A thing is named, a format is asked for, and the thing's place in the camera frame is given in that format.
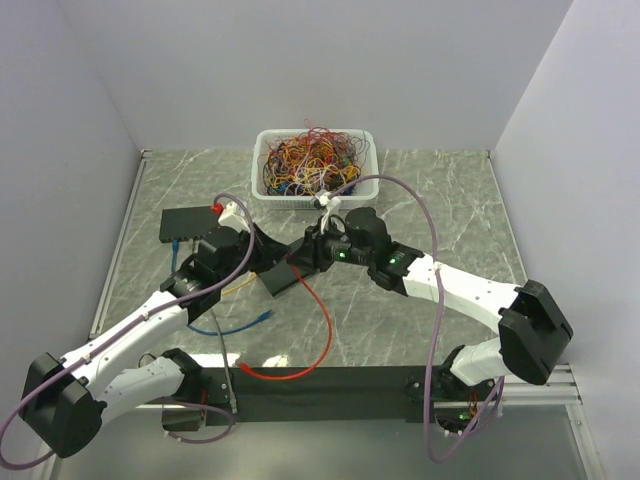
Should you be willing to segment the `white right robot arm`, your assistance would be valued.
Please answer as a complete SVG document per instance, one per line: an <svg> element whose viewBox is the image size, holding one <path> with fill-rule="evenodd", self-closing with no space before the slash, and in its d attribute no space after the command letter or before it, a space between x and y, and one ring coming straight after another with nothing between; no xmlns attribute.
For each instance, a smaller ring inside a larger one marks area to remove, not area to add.
<svg viewBox="0 0 640 480"><path fill-rule="evenodd" d="M509 374L528 384L545 384L573 337L543 284L500 283L439 263L392 240L370 207L352 210L344 218L327 216L308 227L289 262L314 272L325 272L336 262L363 266L382 289L443 302L494 332L489 341L455 348L437 367L436 384L452 399Z"/></svg>

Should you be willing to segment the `black network switch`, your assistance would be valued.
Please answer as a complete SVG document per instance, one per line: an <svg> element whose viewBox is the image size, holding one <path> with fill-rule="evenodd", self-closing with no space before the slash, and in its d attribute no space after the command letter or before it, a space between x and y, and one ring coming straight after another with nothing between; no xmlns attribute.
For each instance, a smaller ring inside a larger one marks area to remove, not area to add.
<svg viewBox="0 0 640 480"><path fill-rule="evenodd" d="M290 254L297 250L302 245L302 243L302 238L299 238L290 243L288 245L290 247ZM272 297L279 295L298 282L296 273L292 270L287 261L289 255L271 270L261 274L257 274L258 278L261 280Z"/></svg>
<svg viewBox="0 0 640 480"><path fill-rule="evenodd" d="M212 206L164 209L158 239L161 243L204 239L218 225L219 216Z"/></svg>

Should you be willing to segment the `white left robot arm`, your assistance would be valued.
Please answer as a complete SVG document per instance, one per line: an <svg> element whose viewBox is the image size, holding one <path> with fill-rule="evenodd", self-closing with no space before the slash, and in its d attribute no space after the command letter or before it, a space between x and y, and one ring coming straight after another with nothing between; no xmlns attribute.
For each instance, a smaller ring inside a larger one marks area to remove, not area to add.
<svg viewBox="0 0 640 480"><path fill-rule="evenodd" d="M259 227L215 227L143 304L62 358L45 353L29 367L20 418L61 458L86 447L109 421L160 398L202 397L202 368L174 348L133 364L159 340L190 325L247 271L271 270L290 248Z"/></svg>

